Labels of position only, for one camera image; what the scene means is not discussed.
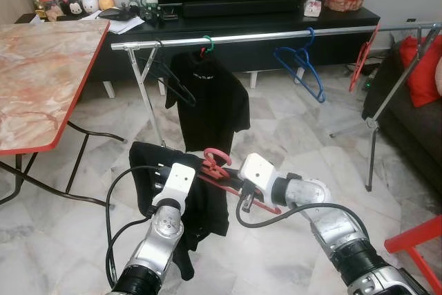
red cushion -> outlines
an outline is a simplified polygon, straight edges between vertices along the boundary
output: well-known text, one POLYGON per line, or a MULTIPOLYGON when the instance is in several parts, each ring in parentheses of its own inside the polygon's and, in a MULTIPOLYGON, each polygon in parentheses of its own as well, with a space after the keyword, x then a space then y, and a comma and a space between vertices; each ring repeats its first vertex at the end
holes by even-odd
MULTIPOLYGON (((411 36, 403 40, 399 50, 404 67, 412 62, 416 55, 417 39, 411 36)), ((442 56, 442 36, 438 36, 425 53, 413 73, 408 77, 410 96, 414 107, 420 107, 439 99, 437 92, 436 66, 442 56)))

black table leg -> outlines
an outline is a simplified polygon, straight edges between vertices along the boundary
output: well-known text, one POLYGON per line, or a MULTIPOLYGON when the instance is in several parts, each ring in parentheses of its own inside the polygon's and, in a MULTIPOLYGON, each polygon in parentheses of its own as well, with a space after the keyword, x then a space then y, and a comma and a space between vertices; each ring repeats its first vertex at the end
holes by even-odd
POLYGON ((88 142, 89 136, 109 137, 109 138, 113 138, 113 139, 119 140, 120 142, 123 142, 123 143, 126 143, 127 140, 122 138, 122 137, 120 137, 120 136, 116 136, 116 135, 113 135, 113 134, 110 134, 110 133, 97 133, 97 132, 94 132, 94 131, 87 131, 86 129, 83 129, 83 128, 80 128, 80 127, 74 125, 70 121, 68 121, 68 125, 71 126, 72 128, 74 128, 76 131, 79 131, 79 132, 85 134, 86 136, 85 136, 85 138, 83 140, 83 144, 81 145, 80 152, 79 152, 79 154, 77 156, 77 160, 75 161, 74 169, 73 169, 72 173, 70 174, 69 181, 68 181, 68 186, 66 187, 65 192, 60 191, 60 190, 56 190, 56 189, 54 189, 52 187, 49 187, 47 184, 44 184, 43 182, 38 181, 37 179, 35 179, 35 178, 33 178, 33 177, 28 175, 28 172, 29 172, 31 166, 32 166, 32 164, 35 161, 37 153, 33 153, 32 154, 32 157, 30 158, 28 165, 26 165, 26 168, 25 168, 24 172, 21 171, 22 170, 22 155, 19 154, 19 155, 15 156, 15 168, 10 166, 10 165, 8 165, 8 164, 5 164, 4 162, 0 162, 0 168, 5 169, 6 171, 8 171, 8 172, 10 172, 10 173, 15 175, 15 189, 14 189, 14 192, 11 195, 9 195, 8 197, 2 198, 0 200, 0 205, 2 205, 3 203, 9 202, 13 198, 15 198, 19 194, 20 189, 21 189, 21 185, 23 184, 23 182, 24 181, 28 181, 28 182, 36 185, 37 187, 42 188, 43 190, 46 190, 46 191, 48 191, 50 193, 53 193, 54 195, 57 195, 57 196, 68 198, 70 200, 82 200, 84 202, 90 202, 90 203, 98 204, 98 205, 101 205, 103 207, 106 206, 106 203, 103 202, 102 200, 97 200, 95 198, 90 198, 90 197, 86 197, 86 196, 72 195, 72 194, 69 194, 69 191, 70 191, 70 188, 72 187, 72 184, 74 182, 75 174, 77 173, 79 164, 81 162, 81 157, 84 154, 84 149, 86 148, 86 144, 88 142))
MULTIPOLYGON (((15 169, 21 172, 21 155, 15 155, 15 169)), ((17 197, 17 195, 20 193, 22 184, 23 184, 23 178, 19 175, 16 175, 14 192, 11 193, 8 197, 2 198, 0 200, 0 205, 9 202, 13 198, 17 197)))
MULTIPOLYGON (((14 167, 11 167, 8 164, 5 164, 4 162, 0 162, 0 167, 2 169, 5 169, 6 171, 12 173, 12 174, 15 174, 21 181, 24 181, 24 180, 28 181, 28 182, 36 185, 39 188, 42 188, 50 193, 53 193, 54 195, 68 198, 71 200, 82 200, 84 202, 95 203, 95 204, 101 205, 103 207, 106 206, 106 203, 101 200, 96 200, 95 198, 90 198, 90 197, 85 197, 85 196, 71 195, 69 193, 64 193, 63 191, 59 191, 59 190, 56 190, 52 187, 49 187, 47 184, 44 184, 43 182, 38 181, 37 179, 34 179, 33 177, 29 176, 28 174, 25 174, 24 172, 21 172, 20 170, 15 169, 14 167)), ((13 199, 14 197, 9 196, 7 198, 4 198, 3 200, 0 201, 0 204, 13 199)))
POLYGON ((66 186, 65 193, 69 193, 70 188, 72 187, 72 184, 75 179, 75 175, 77 174, 78 166, 80 165, 81 158, 83 157, 84 149, 86 148, 86 144, 88 142, 89 136, 104 136, 104 137, 110 137, 115 140, 119 140, 120 142, 127 143, 127 140, 116 136, 110 133, 97 133, 95 131, 87 131, 86 129, 80 128, 77 125, 73 124, 72 122, 68 121, 68 125, 74 128, 76 131, 79 131, 80 133, 86 134, 83 140, 83 144, 81 145, 80 152, 78 153, 77 160, 75 161, 74 169, 72 170, 72 173, 70 174, 68 185, 66 186))

tissue box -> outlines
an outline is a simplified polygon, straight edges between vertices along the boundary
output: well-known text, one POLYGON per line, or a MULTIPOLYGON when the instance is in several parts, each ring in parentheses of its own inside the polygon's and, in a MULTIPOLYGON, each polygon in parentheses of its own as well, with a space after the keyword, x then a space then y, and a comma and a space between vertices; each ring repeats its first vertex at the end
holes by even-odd
POLYGON ((304 6, 304 16, 305 17, 319 17, 321 10, 321 2, 319 0, 306 1, 304 6))

paper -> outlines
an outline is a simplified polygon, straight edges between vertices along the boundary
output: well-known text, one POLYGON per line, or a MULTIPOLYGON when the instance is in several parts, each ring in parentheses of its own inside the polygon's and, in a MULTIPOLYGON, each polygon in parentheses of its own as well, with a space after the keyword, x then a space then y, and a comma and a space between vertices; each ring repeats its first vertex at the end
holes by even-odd
MULTIPOLYGON (((98 14, 101 13, 101 10, 98 10, 97 12, 89 15, 88 17, 84 17, 81 20, 95 20, 95 19, 102 19, 98 17, 98 14)), ((109 20, 110 26, 109 31, 114 32, 115 34, 124 34, 126 31, 129 31, 130 29, 139 26, 140 24, 144 23, 140 17, 134 17, 128 21, 116 21, 116 20, 109 20)))
POLYGON ((36 14, 34 16, 34 19, 30 20, 29 23, 43 23, 43 22, 44 22, 44 20, 41 20, 40 17, 36 14))

sofa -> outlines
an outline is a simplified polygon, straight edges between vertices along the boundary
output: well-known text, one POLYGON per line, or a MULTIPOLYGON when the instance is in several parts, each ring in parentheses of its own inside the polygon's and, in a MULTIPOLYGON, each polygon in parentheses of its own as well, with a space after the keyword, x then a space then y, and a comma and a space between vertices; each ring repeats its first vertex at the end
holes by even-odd
MULTIPOLYGON (((404 67, 395 45, 383 60, 368 90, 363 118, 372 117, 404 67)), ((439 193, 442 193, 442 99, 414 107, 404 83, 378 119, 382 133, 397 144, 403 154, 439 193)))

